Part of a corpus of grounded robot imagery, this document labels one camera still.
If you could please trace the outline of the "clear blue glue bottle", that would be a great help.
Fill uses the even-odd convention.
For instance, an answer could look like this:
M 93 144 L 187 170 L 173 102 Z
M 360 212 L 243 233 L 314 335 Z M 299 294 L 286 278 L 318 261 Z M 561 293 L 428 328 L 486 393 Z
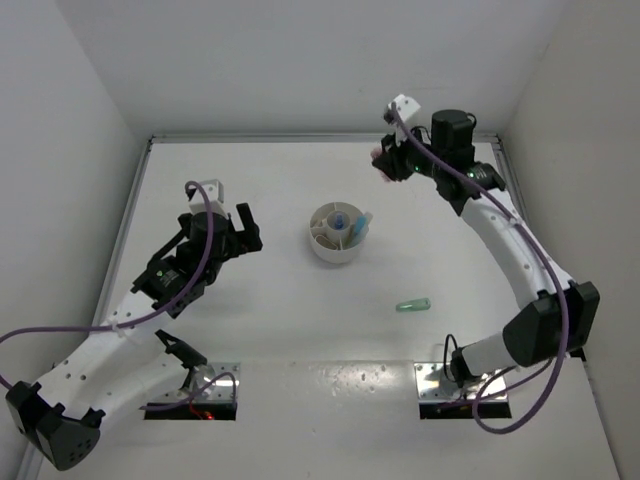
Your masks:
M 332 228 L 336 231 L 342 231 L 346 229 L 348 226 L 348 218 L 342 212 L 337 212 L 334 216 L 333 226 Z

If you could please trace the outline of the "pink highlighter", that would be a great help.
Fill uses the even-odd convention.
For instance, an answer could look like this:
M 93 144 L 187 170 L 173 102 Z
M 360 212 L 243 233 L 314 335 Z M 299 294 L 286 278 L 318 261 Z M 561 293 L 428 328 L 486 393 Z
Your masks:
M 382 150 L 381 147 L 375 147 L 371 152 L 370 152 L 370 157 L 371 157 L 371 165 L 374 167 L 374 169 L 377 171 L 377 173 L 380 175 L 380 177 L 382 178 L 382 180 L 386 183 L 390 183 L 391 179 L 388 177 L 388 175 L 381 170 L 378 166 L 377 166 L 377 159 L 384 153 L 384 151 Z

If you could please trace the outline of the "brown white eraser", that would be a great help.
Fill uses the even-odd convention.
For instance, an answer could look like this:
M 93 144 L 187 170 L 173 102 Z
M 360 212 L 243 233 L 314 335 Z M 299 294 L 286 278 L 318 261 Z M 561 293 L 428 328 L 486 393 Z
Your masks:
M 323 248 L 327 248 L 330 250 L 338 250 L 339 249 L 339 245 L 332 242 L 328 237 L 324 236 L 324 235 L 317 235 L 315 237 L 315 241 L 321 245 Z

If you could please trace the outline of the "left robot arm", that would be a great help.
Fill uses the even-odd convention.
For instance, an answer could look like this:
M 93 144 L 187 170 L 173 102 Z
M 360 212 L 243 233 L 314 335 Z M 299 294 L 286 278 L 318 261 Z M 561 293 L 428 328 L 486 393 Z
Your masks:
M 191 384 L 207 358 L 167 332 L 214 284 L 222 266 L 263 247 L 248 204 L 236 229 L 217 203 L 179 216 L 179 232 L 147 263 L 121 303 L 63 361 L 5 396 L 18 431 L 55 469 L 85 460 L 109 426 Z

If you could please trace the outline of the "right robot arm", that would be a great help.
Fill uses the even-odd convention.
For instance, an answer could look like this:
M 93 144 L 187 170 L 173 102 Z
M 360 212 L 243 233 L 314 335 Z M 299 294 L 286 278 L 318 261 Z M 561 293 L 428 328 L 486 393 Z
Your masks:
M 433 114 L 431 127 L 397 128 L 380 142 L 374 168 L 394 182 L 414 174 L 434 180 L 441 198 L 479 238 L 507 278 L 519 313 L 501 332 L 458 347 L 448 372 L 463 387 L 484 374 L 530 367 L 586 344 L 600 302 L 553 261 L 521 219 L 497 170 L 475 158 L 473 115 Z

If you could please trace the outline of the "yellow highlighter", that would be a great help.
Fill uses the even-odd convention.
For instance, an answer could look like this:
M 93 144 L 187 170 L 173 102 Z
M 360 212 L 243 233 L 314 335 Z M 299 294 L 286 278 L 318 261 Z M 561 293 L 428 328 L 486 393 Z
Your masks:
M 348 250 L 353 248 L 356 244 L 357 244 L 357 237 L 358 235 L 356 233 L 351 233 L 343 242 L 342 247 L 344 250 Z

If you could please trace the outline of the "blue highlighter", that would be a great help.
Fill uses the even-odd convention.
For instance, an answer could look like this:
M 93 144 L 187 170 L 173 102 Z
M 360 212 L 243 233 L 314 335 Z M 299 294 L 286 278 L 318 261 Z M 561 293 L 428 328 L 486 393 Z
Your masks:
M 370 212 L 366 212 L 364 215 L 361 215 L 356 219 L 351 240 L 352 247 L 355 247 L 364 240 L 364 238 L 368 234 L 369 224 L 371 223 L 372 219 L 373 215 Z

